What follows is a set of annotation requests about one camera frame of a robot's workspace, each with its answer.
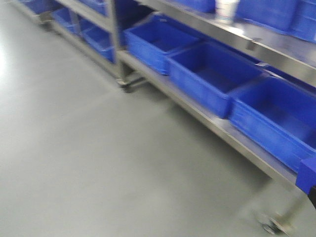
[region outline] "metal shelving unit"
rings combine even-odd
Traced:
[[[11,4],[13,4],[19,11],[21,11],[27,17],[29,17],[35,24],[44,25],[50,20],[49,12],[36,14],[28,7],[26,7],[23,3],[19,2],[19,0],[12,0]]]
[[[89,6],[79,2],[78,0],[57,0],[59,3],[69,8],[72,11],[72,21],[79,25],[77,15],[82,16],[88,21],[94,23],[103,30],[111,33],[112,42],[115,48],[115,54],[121,48],[119,40],[119,27],[116,14],[116,3],[115,0],[106,0],[108,5],[108,17],[100,14],[99,12],[93,10]],[[88,55],[92,60],[98,63],[106,71],[111,73],[114,77],[119,77],[119,64],[112,63],[106,58],[102,57],[97,53],[90,45],[79,37],[71,34],[60,26],[54,20],[51,21],[51,25],[54,31],[66,38],[71,44],[78,47],[82,52]]]
[[[117,65],[111,63],[107,59],[103,58],[100,54],[98,54],[93,48],[87,45],[82,39],[79,37],[69,33],[62,26],[60,26],[55,21],[51,22],[51,25],[57,33],[62,35],[65,39],[67,39],[71,44],[79,48],[83,53],[89,56],[92,60],[94,60],[97,64],[99,64],[102,68],[107,70],[113,76],[118,77],[118,69]]]
[[[214,14],[197,12],[174,0],[136,1],[316,86],[316,46],[312,43],[279,35],[242,21],[224,25],[215,21]],[[276,215],[270,218],[269,223],[262,223],[264,229],[270,233],[287,234],[292,230],[290,222],[306,200],[306,195],[295,186],[297,175],[292,170],[235,129],[228,120],[218,118],[190,99],[170,82],[168,76],[160,75],[125,50],[118,52],[118,60],[123,81],[127,81],[128,75],[133,71],[140,73],[259,169],[285,188],[297,193],[295,201],[282,216]]]
[[[81,15],[83,18],[88,19],[95,25],[99,26],[105,31],[112,32],[112,23],[109,17],[106,17],[99,12],[96,12],[87,5],[77,1],[77,0],[57,0],[65,7],[71,9],[73,12]]]
[[[245,22],[231,26],[173,0],[137,0],[233,48],[316,86],[316,47],[313,43],[283,36]]]

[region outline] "stainless steel shelf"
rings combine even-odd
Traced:
[[[86,44],[83,40],[78,38],[77,36],[69,33],[62,26],[60,26],[57,22],[51,21],[51,25],[54,31],[61,34],[65,39],[67,39],[74,46],[79,48],[83,53],[89,56],[92,60],[98,63],[102,68],[111,73],[116,78],[119,77],[118,74],[118,66],[116,64],[111,63],[110,61],[103,58],[100,54],[94,51],[88,44]]]
[[[48,12],[45,12],[45,13],[42,13],[42,14],[36,14],[32,10],[30,10],[28,7],[26,7],[23,3],[19,2],[18,0],[12,0],[11,3],[19,11],[21,11],[26,16],[28,16],[35,24],[43,25],[50,19],[50,16],[49,16]]]
[[[186,94],[177,89],[169,81],[168,76],[158,74],[131,56],[127,51],[119,51],[118,57],[122,62],[139,72],[151,84],[173,99],[183,109],[197,118],[207,128],[225,140],[271,178],[281,182],[288,189],[295,187],[296,174],[274,156],[236,130],[228,120],[220,119],[201,107]]]
[[[137,1],[316,86],[316,45],[313,43],[241,21],[231,26],[220,24],[214,20],[214,14],[194,11],[174,0]]]
[[[64,6],[70,8],[73,12],[81,15],[83,18],[93,22],[103,30],[108,32],[113,31],[111,21],[108,17],[98,13],[87,5],[79,2],[78,0],[57,0]]]

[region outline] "floor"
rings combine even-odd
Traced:
[[[291,193],[149,84],[0,2],[0,236],[266,237]],[[307,202],[295,237],[315,236]]]

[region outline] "blue plastic crate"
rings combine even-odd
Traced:
[[[90,8],[92,8],[93,10],[108,16],[108,9],[107,9],[107,5],[108,3],[104,0],[80,0],[82,3],[86,4],[87,6],[89,6]]]
[[[300,0],[296,15],[316,19],[316,0]]]
[[[296,186],[306,194],[316,185],[316,158],[305,159],[301,162],[296,179]]]
[[[80,23],[80,29],[82,32],[85,30],[91,29],[92,27],[95,27],[95,25],[92,22],[86,19],[81,19],[79,23]]]
[[[108,16],[108,2],[106,0],[79,0],[95,11]],[[137,13],[138,3],[134,0],[116,0],[118,17],[120,19],[130,17]]]
[[[295,172],[316,156],[316,98],[284,80],[268,78],[240,93],[230,120]]]
[[[70,12],[68,8],[62,8],[52,13],[53,18],[61,26],[67,29],[72,34],[77,34],[76,25],[72,22]]]
[[[100,29],[99,27],[92,27],[83,31],[82,36],[86,42],[104,58],[108,59],[112,63],[115,62],[114,47],[111,42],[110,33]]]
[[[291,34],[302,40],[316,42],[316,1],[300,1]]]
[[[128,51],[163,75],[169,73],[167,56],[199,40],[159,17],[126,30],[125,36]]]
[[[54,11],[61,7],[61,4],[54,0],[19,0],[35,14],[41,14],[46,11]]]
[[[215,0],[175,0],[201,12],[212,12],[215,10]]]
[[[20,0],[20,2],[35,14],[50,11],[49,2],[47,0]]]
[[[170,80],[217,116],[228,116],[231,92],[263,74],[246,58],[215,43],[202,43],[170,57]]]
[[[281,34],[290,30],[299,0],[241,0],[237,16]]]

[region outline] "metal frame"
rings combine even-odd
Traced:
[[[316,46],[245,22],[220,24],[214,14],[201,13],[174,0],[137,0],[210,37],[316,86]]]
[[[74,23],[78,25],[78,18],[76,15],[80,15],[83,18],[93,22],[103,30],[111,33],[112,42],[115,49],[115,54],[121,48],[120,39],[119,39],[119,25],[117,19],[117,11],[116,11],[116,3],[115,0],[104,0],[107,2],[108,6],[108,17],[100,14],[99,12],[91,9],[89,6],[79,2],[78,0],[57,0],[62,5],[69,8],[71,13],[71,19]],[[78,47],[81,51],[87,54],[91,59],[97,62],[101,67],[103,67],[106,71],[110,72],[117,80],[119,80],[119,70],[120,63],[112,63],[107,59],[103,58],[99,55],[93,48],[91,48],[87,43],[78,38],[77,36],[72,35],[63,27],[61,27],[55,21],[52,21],[53,29],[65,37],[69,42]]]

